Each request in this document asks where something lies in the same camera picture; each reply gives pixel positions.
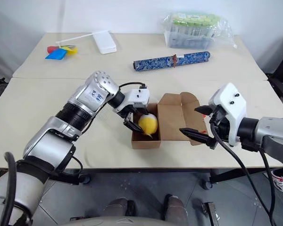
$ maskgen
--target plastic container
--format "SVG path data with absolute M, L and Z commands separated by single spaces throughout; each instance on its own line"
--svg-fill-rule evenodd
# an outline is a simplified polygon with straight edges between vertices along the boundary
M 171 48 L 207 50 L 216 41 L 236 47 L 232 30 L 224 18 L 200 12 L 168 15 L 165 19 L 165 41 Z

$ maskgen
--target cardboard box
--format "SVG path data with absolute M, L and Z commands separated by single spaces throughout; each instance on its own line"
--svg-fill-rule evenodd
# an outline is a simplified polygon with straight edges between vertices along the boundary
M 132 148 L 159 148 L 161 140 L 188 140 L 191 145 L 201 144 L 197 141 L 190 140 L 179 130 L 180 128 L 188 127 L 197 129 L 201 133 L 207 133 L 207 127 L 202 114 L 194 111 L 198 106 L 200 106 L 199 101 L 192 93 L 165 93 L 158 104 L 148 105 L 149 113 L 154 114 L 158 118 L 158 130 L 153 135 L 153 139 L 149 136 L 133 132 Z M 134 115 L 133 121 L 137 122 L 139 118 L 140 115 Z

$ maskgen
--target shoe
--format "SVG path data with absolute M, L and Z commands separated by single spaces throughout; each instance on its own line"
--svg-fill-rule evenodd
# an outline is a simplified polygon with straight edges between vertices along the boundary
M 280 192 L 283 192 L 283 177 L 276 176 L 273 171 L 271 171 L 271 173 L 276 189 L 278 189 Z

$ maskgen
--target blue patterned tube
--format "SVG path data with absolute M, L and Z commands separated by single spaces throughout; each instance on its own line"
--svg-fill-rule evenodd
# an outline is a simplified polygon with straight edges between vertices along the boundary
M 137 72 L 139 72 L 139 71 L 153 70 L 159 68 L 176 67 L 181 65 L 202 63 L 208 61 L 210 57 L 210 53 L 205 51 L 199 53 L 184 54 L 183 56 L 184 57 L 179 57 L 179 55 L 174 55 L 174 56 L 154 58 L 148 60 L 137 60 L 133 62 L 133 67 Z

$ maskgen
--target yellow ball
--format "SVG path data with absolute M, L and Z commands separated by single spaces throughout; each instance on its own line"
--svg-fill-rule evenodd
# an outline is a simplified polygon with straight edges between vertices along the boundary
M 151 134 L 156 133 L 158 128 L 158 121 L 153 114 L 144 114 L 138 120 L 138 125 L 142 128 L 145 135 L 151 136 Z

